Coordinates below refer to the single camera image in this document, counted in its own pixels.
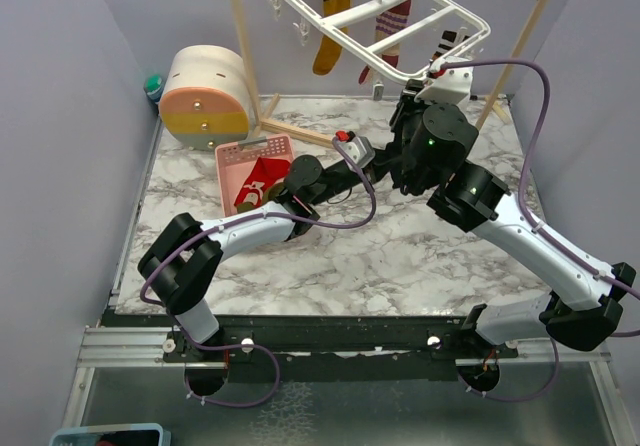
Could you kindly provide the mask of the mustard yellow sock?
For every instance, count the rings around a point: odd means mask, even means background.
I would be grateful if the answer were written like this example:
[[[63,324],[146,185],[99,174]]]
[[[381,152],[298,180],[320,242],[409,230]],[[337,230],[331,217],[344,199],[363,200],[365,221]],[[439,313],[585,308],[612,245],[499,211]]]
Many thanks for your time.
[[[462,47],[469,38],[470,35],[466,32],[465,27],[462,27],[457,31],[444,30],[441,34],[436,50],[431,56],[431,61],[435,62],[442,56],[449,58],[462,54]]]

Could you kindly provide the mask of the maroon cream striped sock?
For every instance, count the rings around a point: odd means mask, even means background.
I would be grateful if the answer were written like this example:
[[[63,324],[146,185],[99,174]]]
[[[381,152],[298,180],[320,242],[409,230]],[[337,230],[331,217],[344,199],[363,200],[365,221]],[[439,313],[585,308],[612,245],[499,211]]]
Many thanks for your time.
[[[376,17],[375,41],[379,42],[402,31],[408,23],[412,0],[406,0]],[[381,58],[390,66],[399,62],[400,44],[396,43],[381,52]]]

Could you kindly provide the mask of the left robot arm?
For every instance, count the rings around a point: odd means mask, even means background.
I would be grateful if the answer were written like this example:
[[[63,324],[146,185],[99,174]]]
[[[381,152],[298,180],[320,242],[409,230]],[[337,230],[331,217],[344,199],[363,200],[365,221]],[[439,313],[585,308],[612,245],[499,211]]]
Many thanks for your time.
[[[186,348],[195,358],[214,358],[221,346],[219,322],[205,296],[218,267],[240,253],[300,237],[312,227],[351,230],[366,225],[377,207],[373,185],[396,162],[378,148],[363,167],[347,158],[325,168],[316,157],[302,155],[290,164],[279,194],[254,210],[209,225],[188,213],[174,217],[138,263],[144,278],[140,299],[163,307],[188,333]],[[365,218],[339,224],[319,219],[315,205],[358,184],[371,203]]]

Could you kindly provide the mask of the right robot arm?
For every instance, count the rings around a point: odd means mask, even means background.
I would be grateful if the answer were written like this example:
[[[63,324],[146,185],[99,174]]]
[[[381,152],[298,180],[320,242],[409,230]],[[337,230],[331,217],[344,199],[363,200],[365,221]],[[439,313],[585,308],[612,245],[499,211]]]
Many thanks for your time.
[[[484,239],[546,283],[546,295],[502,306],[479,305],[459,333],[461,349],[481,357],[494,345],[548,336],[578,351],[591,351],[618,333],[624,293],[635,271],[588,257],[556,232],[543,232],[518,195],[486,168],[468,160],[477,137],[452,103],[424,100],[423,86],[410,80],[390,120],[397,154],[391,168],[403,195],[432,193],[427,205],[447,223]]]

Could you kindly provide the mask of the round pastel drawer cabinet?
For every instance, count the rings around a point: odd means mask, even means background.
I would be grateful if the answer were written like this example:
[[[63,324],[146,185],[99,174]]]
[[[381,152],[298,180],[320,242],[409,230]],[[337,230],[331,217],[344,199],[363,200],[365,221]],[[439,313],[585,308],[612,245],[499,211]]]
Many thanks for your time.
[[[242,141],[251,129],[250,112],[240,55],[214,45],[176,53],[159,101],[162,122],[175,139],[202,151]]]

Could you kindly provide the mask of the green striped sock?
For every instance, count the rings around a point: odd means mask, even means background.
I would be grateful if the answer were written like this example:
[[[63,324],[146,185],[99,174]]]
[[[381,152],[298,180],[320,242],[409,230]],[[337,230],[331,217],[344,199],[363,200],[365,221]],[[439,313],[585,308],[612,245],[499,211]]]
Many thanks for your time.
[[[245,184],[236,201],[236,212],[248,212],[261,207],[269,201],[273,201],[280,194],[283,188],[284,185],[281,182],[274,183],[268,188],[265,188],[264,183],[258,181],[254,181],[251,184]]]

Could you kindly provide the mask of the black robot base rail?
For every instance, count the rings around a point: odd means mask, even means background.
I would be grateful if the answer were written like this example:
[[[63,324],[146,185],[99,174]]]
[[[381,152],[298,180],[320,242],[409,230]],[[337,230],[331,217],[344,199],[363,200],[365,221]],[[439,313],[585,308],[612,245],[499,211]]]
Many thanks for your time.
[[[516,357],[475,337],[460,316],[221,316],[209,350],[191,345],[169,319],[104,314],[101,342],[116,364],[181,368],[197,389],[225,382],[454,381],[462,369],[499,377],[498,362]]]

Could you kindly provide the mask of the pink perforated plastic basket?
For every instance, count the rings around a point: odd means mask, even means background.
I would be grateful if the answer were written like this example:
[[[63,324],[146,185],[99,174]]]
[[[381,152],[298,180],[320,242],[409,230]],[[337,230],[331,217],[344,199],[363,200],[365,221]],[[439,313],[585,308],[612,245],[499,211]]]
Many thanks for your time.
[[[235,198],[260,157],[294,160],[293,143],[286,134],[220,145],[215,150],[221,205],[226,216],[237,214]]]

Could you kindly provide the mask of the wooden clothes rack frame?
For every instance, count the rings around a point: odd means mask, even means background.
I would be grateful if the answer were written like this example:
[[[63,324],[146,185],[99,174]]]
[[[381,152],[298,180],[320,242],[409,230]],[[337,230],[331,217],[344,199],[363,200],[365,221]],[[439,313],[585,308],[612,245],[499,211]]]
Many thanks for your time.
[[[471,50],[472,47],[479,44],[490,35],[491,28],[489,24],[475,15],[474,13],[463,8],[452,0],[432,0],[441,5],[441,8],[426,18],[410,25],[402,31],[390,36],[387,39],[376,42],[371,46],[364,46],[361,43],[350,38],[342,31],[344,27],[351,26],[358,22],[362,22],[368,18],[392,8],[406,0],[371,0],[367,3],[357,5],[347,9],[344,12],[330,15],[326,18],[322,17],[313,10],[303,0],[283,0],[292,9],[294,9],[301,17],[300,24],[297,25],[300,38],[303,42],[307,40],[309,34],[308,29],[313,27],[321,32],[329,39],[335,41],[345,51],[351,53],[361,61],[365,62],[375,72],[382,74],[385,78],[400,84],[404,80],[417,79],[426,81],[429,75],[429,68],[432,64],[424,66],[415,73],[405,73],[385,63],[381,59],[381,52],[396,43],[400,43],[404,39],[416,34],[421,29],[440,21],[447,14],[452,13],[462,18],[466,23],[475,26],[478,32],[472,35],[465,45],[462,47],[463,53]],[[255,66],[251,51],[251,43],[249,31],[246,23],[246,16],[242,0],[230,0],[232,13],[235,21],[236,36],[238,39],[241,56],[243,58],[246,85],[251,98],[251,104],[254,113],[255,127],[254,131],[249,134],[250,138],[255,138],[259,133],[266,131],[271,133],[283,133],[290,137],[304,141],[307,143],[319,145],[325,148],[331,146],[331,138],[327,135],[303,129],[284,122],[277,122],[270,118],[268,114],[264,115],[260,106],[257,79],[255,74]]]

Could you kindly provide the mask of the white plastic clip hanger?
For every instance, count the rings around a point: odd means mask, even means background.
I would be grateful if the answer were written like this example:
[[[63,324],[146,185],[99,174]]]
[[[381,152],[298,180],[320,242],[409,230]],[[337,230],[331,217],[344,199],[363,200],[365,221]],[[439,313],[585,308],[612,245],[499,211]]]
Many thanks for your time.
[[[371,0],[303,0],[303,1],[305,1],[313,10],[315,10],[317,13],[319,13],[320,16],[326,18],[326,17],[328,17],[330,15],[334,15],[336,13],[344,12],[347,9],[351,8],[351,7],[354,7],[354,6],[357,6],[357,5],[361,5],[363,3],[367,3],[367,2],[369,2]],[[281,1],[270,0],[270,2],[273,4],[275,10],[279,10],[280,7],[283,6],[283,5],[289,6],[283,0],[281,0]],[[409,15],[408,23],[407,23],[406,27],[408,27],[410,25],[413,25],[413,24],[417,23],[418,21],[426,18],[427,16],[433,14],[434,12],[439,10],[440,8],[441,8],[441,5],[436,3],[436,2],[434,2],[434,1],[432,1],[432,0],[412,0],[411,11],[410,11],[410,15]],[[358,23],[353,24],[351,26],[344,27],[342,29],[342,31],[344,33],[346,33],[346,35],[348,35],[350,38],[352,38],[355,41],[361,43],[362,45],[371,46],[374,43],[376,43],[376,41],[375,41],[375,24],[376,24],[376,17],[379,14],[377,14],[374,17],[368,18],[368,19],[366,19],[366,20],[364,20],[362,22],[358,22]],[[432,27],[435,27],[435,26],[439,25],[444,20],[450,19],[450,18],[454,18],[454,19],[460,20],[462,22],[462,27],[465,27],[466,29],[470,29],[471,30],[471,32],[469,33],[470,37],[478,32],[478,29],[475,26],[466,23],[459,16],[457,16],[455,14],[452,14],[452,13],[449,13],[445,17],[443,17],[440,21],[421,29],[416,34],[404,39],[403,41],[401,41],[399,43],[400,46],[403,43],[405,43],[406,41],[408,41],[409,39],[413,38],[414,36],[424,32],[424,31],[426,31],[426,30],[428,30],[428,29],[430,29]],[[300,20],[294,24],[294,26],[296,27],[297,30],[298,30],[297,25],[300,24],[300,22],[301,22],[301,17],[300,17]],[[307,40],[305,42],[303,42],[301,40],[300,34],[299,34],[299,30],[298,30],[299,41],[300,41],[301,44],[306,44],[308,42],[309,36],[310,36],[310,34],[311,34],[311,32],[313,30],[318,31],[317,29],[315,29],[313,27],[310,27],[308,29],[309,34],[308,34]],[[335,41],[333,41],[333,40],[329,39],[329,37],[323,35],[321,32],[318,31],[318,33],[321,35],[321,39],[320,39],[320,44],[319,44],[318,50],[316,52],[314,61],[312,63],[312,72],[317,76],[325,76],[325,75],[329,74],[330,72],[332,72],[332,70],[336,67],[337,62],[339,61],[341,55],[344,52],[347,52],[347,51],[345,51]],[[459,57],[460,58],[460,57],[464,56],[465,54],[472,52],[472,50],[476,46],[480,45],[483,41],[481,41],[479,44],[477,44],[474,47],[472,47],[470,51],[468,51],[466,53],[463,53],[463,54],[460,54],[460,55],[455,56],[455,57]],[[398,70],[400,70],[402,72],[405,72],[405,73],[409,73],[409,74],[415,73],[418,70],[422,69],[424,66],[426,66],[428,64],[433,64],[433,62],[431,61],[431,56],[432,56],[432,54],[428,54],[426,56],[426,59],[424,60],[424,63],[421,66],[419,66],[418,69],[416,69],[414,71],[406,71],[406,70],[401,69],[399,67],[399,62],[398,62],[398,65],[395,68],[397,68]],[[381,81],[384,80],[384,79],[386,79],[388,81],[391,81],[391,80],[385,78],[384,76],[382,76],[382,74],[375,72],[365,62],[363,62],[363,63],[365,65],[365,68],[364,68],[364,71],[363,71],[363,73],[362,73],[362,75],[360,76],[360,79],[359,79],[359,81],[361,83],[364,83],[369,79],[373,80],[374,83],[376,83],[376,84],[381,83]]]

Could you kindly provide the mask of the blue storage bin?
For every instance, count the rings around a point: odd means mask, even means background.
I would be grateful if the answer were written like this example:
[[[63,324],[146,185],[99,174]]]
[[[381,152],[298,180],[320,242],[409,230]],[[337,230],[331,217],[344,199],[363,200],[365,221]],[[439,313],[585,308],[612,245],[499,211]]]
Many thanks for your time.
[[[63,428],[49,445],[170,445],[171,433],[157,423],[111,424]]]

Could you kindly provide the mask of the red sock white pattern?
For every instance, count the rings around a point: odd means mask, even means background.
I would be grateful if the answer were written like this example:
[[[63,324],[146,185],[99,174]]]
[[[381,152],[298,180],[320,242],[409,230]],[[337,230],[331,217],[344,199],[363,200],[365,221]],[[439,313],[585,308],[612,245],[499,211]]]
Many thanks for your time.
[[[254,163],[249,176],[242,184],[234,201],[239,209],[242,204],[259,207],[269,188],[283,179],[289,172],[291,162],[286,159],[260,157]]]

